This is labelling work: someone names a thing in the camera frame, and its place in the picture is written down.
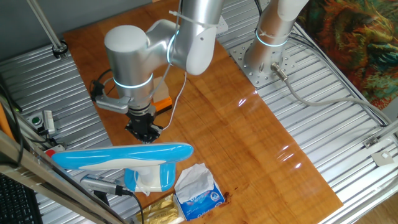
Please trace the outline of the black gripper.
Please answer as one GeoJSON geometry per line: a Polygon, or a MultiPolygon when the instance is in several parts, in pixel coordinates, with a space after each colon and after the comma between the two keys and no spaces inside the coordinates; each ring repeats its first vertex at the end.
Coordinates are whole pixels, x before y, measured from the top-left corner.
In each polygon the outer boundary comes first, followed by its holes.
{"type": "Polygon", "coordinates": [[[155,106],[149,105],[143,109],[128,109],[126,116],[130,122],[126,125],[125,130],[130,132],[140,142],[154,142],[160,137],[163,127],[152,124],[155,120],[155,106]],[[138,127],[148,127],[147,133],[138,127]]]}

